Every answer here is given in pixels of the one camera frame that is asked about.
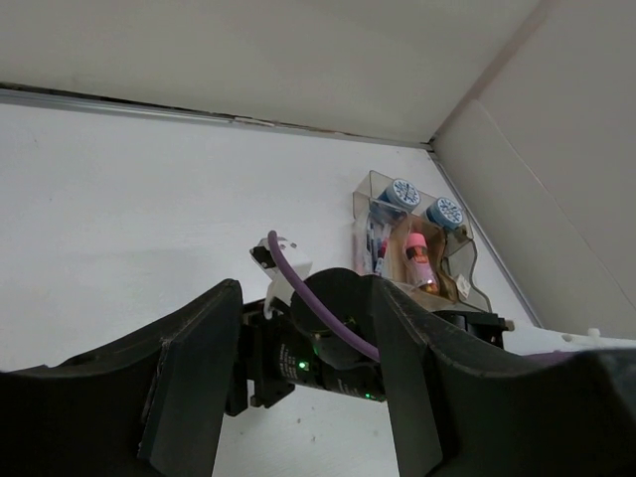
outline small bottle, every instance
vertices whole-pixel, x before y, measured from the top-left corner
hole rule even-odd
[[[411,284],[426,293],[438,295],[439,283],[432,266],[430,266],[426,238],[419,233],[408,234],[404,245],[404,255],[406,267],[412,279]]]
[[[380,224],[396,225],[420,202],[419,192],[412,183],[404,179],[395,179],[377,200],[372,201],[371,215]]]
[[[388,202],[403,211],[412,212],[421,198],[415,186],[404,179],[395,179],[378,197],[379,201]]]
[[[426,219],[443,229],[456,230],[464,222],[464,214],[457,204],[450,199],[440,197],[433,202],[423,215]]]

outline white backdrop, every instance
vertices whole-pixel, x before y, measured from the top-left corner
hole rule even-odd
[[[3,0],[0,81],[427,141],[539,0]]]

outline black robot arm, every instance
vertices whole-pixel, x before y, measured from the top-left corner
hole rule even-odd
[[[56,368],[0,373],[1,475],[209,477],[224,412],[297,385],[386,399],[401,477],[634,475],[636,351],[546,367],[498,346],[496,316],[428,313],[343,269],[306,282],[379,364],[297,297],[243,306],[226,280]]]

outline white bracket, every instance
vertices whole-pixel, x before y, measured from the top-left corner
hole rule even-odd
[[[290,241],[287,238],[279,237],[278,246],[280,247],[283,256],[287,259],[300,279],[304,280],[307,278],[312,265],[312,261],[309,256],[300,249],[297,243]],[[267,250],[267,259],[263,259],[263,248]],[[287,279],[282,276],[282,273],[280,273],[280,270],[273,262],[271,254],[269,253],[267,238],[263,238],[258,245],[250,251],[250,254],[258,266],[260,266],[260,268],[271,278],[271,283],[269,283],[269,286],[267,287],[267,295],[265,297],[265,306],[263,309],[265,318],[270,319],[272,317],[271,303],[273,299],[277,298],[287,306],[290,306],[291,295],[293,295],[294,289]]]

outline small black part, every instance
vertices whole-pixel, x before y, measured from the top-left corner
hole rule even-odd
[[[240,332],[239,349],[243,352],[242,358],[245,360],[247,378],[254,382],[254,395],[250,397],[249,403],[253,407],[270,408],[289,396],[294,391],[295,385],[281,378],[270,363],[276,342],[275,320],[277,318],[265,319],[258,311],[262,309],[262,301],[246,305],[245,308],[257,310],[248,314],[243,311],[243,326]]]
[[[249,251],[251,256],[254,257],[260,266],[265,269],[276,268],[276,263],[274,262],[271,253],[264,246],[255,246],[252,250]]]
[[[247,390],[247,369],[242,361],[235,362],[228,389],[226,414],[232,417],[239,415],[249,408]]]
[[[507,331],[506,320],[499,318],[496,313],[442,310],[435,311],[434,314],[471,336],[497,348],[504,348],[503,333]]]

